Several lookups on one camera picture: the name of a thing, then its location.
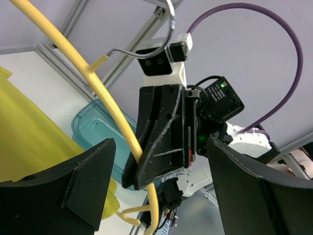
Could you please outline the yellow hanger with trousers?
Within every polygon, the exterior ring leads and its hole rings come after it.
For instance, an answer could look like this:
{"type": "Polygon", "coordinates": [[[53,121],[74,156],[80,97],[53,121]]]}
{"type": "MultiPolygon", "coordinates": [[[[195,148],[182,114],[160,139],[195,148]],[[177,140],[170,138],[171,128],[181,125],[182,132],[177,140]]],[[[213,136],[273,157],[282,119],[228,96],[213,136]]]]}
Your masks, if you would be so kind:
{"type": "MultiPolygon", "coordinates": [[[[98,95],[102,103],[105,105],[111,116],[113,117],[118,128],[122,132],[125,140],[127,141],[130,150],[135,157],[137,162],[140,161],[143,150],[136,138],[134,132],[130,128],[130,125],[125,119],[125,116],[121,112],[119,106],[116,104],[115,100],[103,85],[95,71],[106,62],[106,60],[114,53],[121,52],[130,57],[134,58],[149,58],[160,53],[161,49],[164,49],[169,42],[172,33],[175,30],[175,10],[171,0],[167,0],[167,5],[170,13],[169,21],[169,31],[166,40],[160,46],[160,48],[151,52],[150,54],[135,54],[126,50],[114,48],[106,53],[104,56],[100,57],[93,64],[89,65],[80,53],[75,49],[75,47],[65,38],[65,36],[28,0],[10,0],[21,12],[23,12],[69,59],[69,61],[77,68],[80,74],[85,78],[89,85],[93,88],[95,93],[98,95]]],[[[153,232],[158,228],[159,224],[159,206],[157,193],[154,183],[149,183],[146,185],[146,191],[148,194],[149,205],[129,208],[123,212],[117,212],[116,214],[125,222],[139,226],[141,222],[138,219],[127,217],[126,214],[133,212],[145,212],[150,211],[151,213],[151,224],[146,228],[144,235],[152,235],[153,232]]]]}

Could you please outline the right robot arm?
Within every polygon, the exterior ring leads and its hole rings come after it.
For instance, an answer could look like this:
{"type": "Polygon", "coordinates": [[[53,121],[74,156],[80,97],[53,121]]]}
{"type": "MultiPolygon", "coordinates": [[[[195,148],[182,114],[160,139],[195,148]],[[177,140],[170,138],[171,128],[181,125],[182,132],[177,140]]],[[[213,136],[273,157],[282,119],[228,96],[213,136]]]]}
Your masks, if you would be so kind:
{"type": "Polygon", "coordinates": [[[122,186],[136,190],[175,171],[188,168],[196,155],[207,154],[206,143],[217,138],[236,151],[268,163],[278,149],[260,126],[250,130],[229,119],[244,105],[223,76],[208,78],[211,84],[185,85],[172,75],[146,77],[139,91],[135,135],[143,154],[130,155],[122,174],[122,186]]]}

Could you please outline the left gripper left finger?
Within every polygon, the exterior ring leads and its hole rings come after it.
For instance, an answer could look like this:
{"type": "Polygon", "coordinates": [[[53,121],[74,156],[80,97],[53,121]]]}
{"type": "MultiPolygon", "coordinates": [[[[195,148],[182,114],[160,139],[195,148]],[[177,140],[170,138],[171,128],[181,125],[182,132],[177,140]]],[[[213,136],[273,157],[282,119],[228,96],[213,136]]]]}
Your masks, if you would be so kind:
{"type": "Polygon", "coordinates": [[[3,235],[92,235],[99,230],[116,144],[105,139],[51,168],[0,185],[3,235]]]}

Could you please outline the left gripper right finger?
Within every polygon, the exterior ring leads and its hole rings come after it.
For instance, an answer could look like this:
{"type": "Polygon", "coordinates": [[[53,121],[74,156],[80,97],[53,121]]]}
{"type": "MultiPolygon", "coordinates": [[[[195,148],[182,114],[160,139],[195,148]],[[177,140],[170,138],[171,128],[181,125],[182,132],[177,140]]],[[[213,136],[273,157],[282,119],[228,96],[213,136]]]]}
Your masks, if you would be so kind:
{"type": "Polygon", "coordinates": [[[311,235],[313,182],[277,171],[216,138],[207,141],[226,235],[311,235]]]}

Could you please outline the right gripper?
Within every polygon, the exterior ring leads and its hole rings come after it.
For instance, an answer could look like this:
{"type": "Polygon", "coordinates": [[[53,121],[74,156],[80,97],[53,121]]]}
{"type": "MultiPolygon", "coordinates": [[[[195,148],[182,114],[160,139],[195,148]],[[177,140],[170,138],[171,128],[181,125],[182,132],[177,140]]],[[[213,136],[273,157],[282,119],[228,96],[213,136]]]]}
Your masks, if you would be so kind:
{"type": "Polygon", "coordinates": [[[136,136],[143,150],[137,162],[129,154],[122,187],[141,189],[165,174],[190,166],[195,153],[198,91],[182,85],[139,90],[136,136]]]}

